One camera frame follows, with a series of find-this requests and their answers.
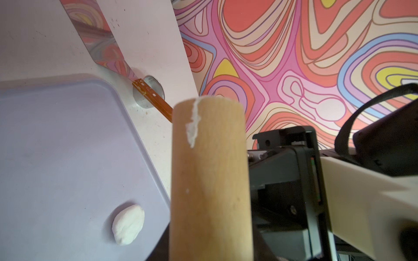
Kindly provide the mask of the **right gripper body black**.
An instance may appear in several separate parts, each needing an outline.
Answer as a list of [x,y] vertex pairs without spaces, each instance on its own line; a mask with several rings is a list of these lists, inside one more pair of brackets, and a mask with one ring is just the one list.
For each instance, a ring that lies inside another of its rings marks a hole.
[[316,131],[310,126],[254,135],[248,151],[251,215],[258,260],[334,261]]

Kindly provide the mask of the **wooden dough roller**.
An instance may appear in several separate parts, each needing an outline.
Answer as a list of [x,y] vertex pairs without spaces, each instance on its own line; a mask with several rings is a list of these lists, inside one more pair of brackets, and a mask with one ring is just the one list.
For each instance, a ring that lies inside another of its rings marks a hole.
[[173,110],[171,261],[251,261],[253,229],[244,110],[202,96]]

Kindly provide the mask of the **white dough piece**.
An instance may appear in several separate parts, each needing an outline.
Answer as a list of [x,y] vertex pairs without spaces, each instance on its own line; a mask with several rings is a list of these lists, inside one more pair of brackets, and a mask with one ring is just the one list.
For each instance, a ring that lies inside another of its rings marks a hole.
[[122,210],[113,220],[112,233],[119,246],[131,244],[139,235],[145,222],[145,211],[137,204]]

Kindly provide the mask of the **lilac plastic cutting mat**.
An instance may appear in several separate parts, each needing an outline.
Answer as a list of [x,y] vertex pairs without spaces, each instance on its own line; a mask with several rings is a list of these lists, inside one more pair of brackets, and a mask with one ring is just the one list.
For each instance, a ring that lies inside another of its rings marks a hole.
[[[119,246],[117,214],[145,211]],[[102,80],[1,91],[1,260],[144,261],[169,199],[127,111]]]

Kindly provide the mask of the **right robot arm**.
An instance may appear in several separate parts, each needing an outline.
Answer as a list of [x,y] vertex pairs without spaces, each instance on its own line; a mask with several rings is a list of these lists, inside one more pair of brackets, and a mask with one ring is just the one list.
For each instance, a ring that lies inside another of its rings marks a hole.
[[418,103],[352,133],[368,108],[417,94],[408,83],[365,103],[320,150],[311,126],[253,136],[248,151],[257,261],[415,261]]

